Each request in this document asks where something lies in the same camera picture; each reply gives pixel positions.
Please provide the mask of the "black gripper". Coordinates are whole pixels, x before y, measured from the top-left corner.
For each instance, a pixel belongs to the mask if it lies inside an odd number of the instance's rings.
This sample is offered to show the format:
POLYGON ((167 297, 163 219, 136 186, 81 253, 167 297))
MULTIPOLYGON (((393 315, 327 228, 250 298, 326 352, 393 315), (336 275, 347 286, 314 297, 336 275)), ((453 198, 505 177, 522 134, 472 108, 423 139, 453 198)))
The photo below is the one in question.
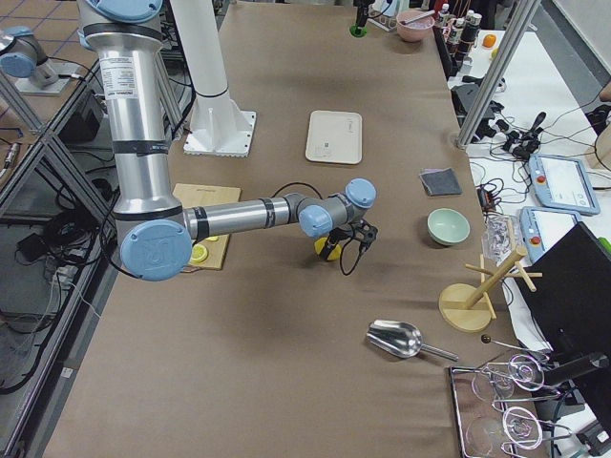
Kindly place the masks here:
POLYGON ((330 231, 323 245, 324 260, 338 260, 340 258, 340 241, 351 238, 351 229, 335 228, 330 231))

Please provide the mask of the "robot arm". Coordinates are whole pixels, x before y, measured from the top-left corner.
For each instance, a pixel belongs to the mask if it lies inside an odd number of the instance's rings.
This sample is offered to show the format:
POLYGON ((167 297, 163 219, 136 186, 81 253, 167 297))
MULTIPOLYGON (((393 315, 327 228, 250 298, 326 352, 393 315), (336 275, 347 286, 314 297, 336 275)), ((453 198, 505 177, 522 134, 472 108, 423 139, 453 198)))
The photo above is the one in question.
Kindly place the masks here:
POLYGON ((218 25, 208 1, 174 1, 179 44, 193 87, 188 135, 176 145, 161 109, 159 1, 81 1, 85 43, 98 56, 116 161, 120 270, 143 281, 175 277, 194 245, 211 236, 298 224, 311 238, 364 228, 373 184, 351 180, 327 198, 279 198, 189 207, 174 195, 182 178, 221 185, 236 158, 248 155, 257 116, 232 99, 218 25))
MULTIPOLYGON (((109 97, 135 98, 157 83, 155 59, 161 47, 161 1, 79 1, 81 44, 98 53, 109 97)), ((170 10, 195 87, 226 86, 226 73, 213 3, 172 1, 170 10)), ((1 31, 1 70, 47 86, 56 70, 33 32, 24 27, 1 31)))

